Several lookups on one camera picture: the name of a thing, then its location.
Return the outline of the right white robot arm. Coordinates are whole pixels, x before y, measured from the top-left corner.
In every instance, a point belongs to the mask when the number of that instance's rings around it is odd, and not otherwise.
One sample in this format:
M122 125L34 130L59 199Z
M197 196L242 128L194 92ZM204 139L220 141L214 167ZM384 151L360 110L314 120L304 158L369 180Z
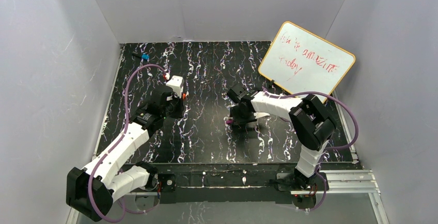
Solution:
M302 145L295 176L311 179L315 176L336 123L320 99L311 93L304 97L288 97L264 90L246 90L235 85L227 91L234 106L230 108L229 124L244 125L267 116L277 116L288 122Z

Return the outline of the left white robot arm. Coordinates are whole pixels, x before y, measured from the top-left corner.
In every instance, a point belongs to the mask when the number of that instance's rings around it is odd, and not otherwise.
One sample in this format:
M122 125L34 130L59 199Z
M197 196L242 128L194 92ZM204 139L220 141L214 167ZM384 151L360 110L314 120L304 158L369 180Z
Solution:
M140 187L157 185L157 169L138 162L120 172L128 158L145 144L167 118L179 119L184 112L182 87L158 86L135 113L129 115L127 130L82 169L67 174L66 204L93 221L100 221L113 203Z

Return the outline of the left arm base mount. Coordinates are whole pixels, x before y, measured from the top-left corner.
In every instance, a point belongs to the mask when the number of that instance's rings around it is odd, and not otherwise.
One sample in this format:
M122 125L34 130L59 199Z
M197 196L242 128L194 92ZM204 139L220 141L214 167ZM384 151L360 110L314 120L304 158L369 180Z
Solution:
M172 193L174 190L173 174L156 174L150 185L140 187L135 193L135 207L140 213L148 213L160 205L163 193Z

